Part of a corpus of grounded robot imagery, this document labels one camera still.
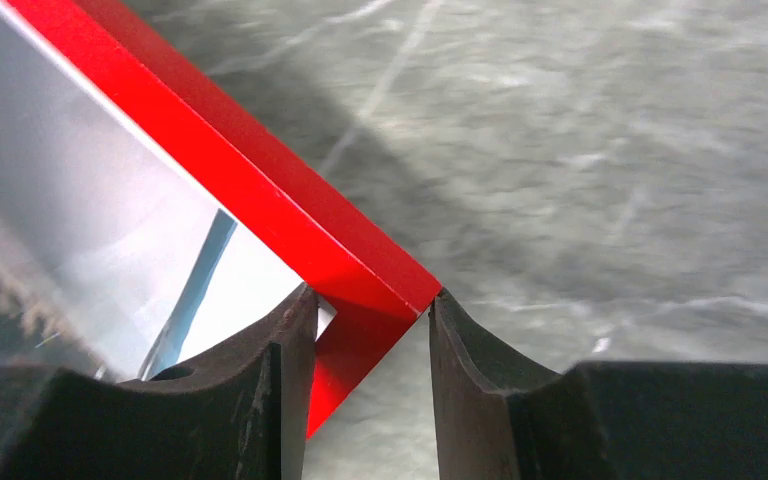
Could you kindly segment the orange wooden picture frame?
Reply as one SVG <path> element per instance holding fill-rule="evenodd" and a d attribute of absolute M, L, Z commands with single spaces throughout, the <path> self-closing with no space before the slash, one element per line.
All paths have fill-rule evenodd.
<path fill-rule="evenodd" d="M 123 3 L 6 9 L 335 308 L 316 343 L 316 432 L 440 282 Z"/>

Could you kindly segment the clear acrylic sheet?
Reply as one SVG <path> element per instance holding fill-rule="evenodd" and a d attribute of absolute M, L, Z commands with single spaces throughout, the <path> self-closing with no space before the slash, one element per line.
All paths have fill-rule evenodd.
<path fill-rule="evenodd" d="M 146 380 L 300 282 L 0 1 L 0 365 Z"/>

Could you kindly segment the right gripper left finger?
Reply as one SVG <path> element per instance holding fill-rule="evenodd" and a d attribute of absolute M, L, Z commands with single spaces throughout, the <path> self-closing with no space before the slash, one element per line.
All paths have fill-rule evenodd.
<path fill-rule="evenodd" d="M 298 479 L 318 297 L 149 380 L 0 367 L 0 479 Z"/>

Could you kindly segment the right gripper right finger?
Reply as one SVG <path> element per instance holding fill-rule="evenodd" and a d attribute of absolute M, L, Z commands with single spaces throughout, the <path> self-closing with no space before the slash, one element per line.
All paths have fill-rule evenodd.
<path fill-rule="evenodd" d="M 768 364 L 584 361 L 556 373 L 447 291 L 429 327 L 444 479 L 768 479 Z"/>

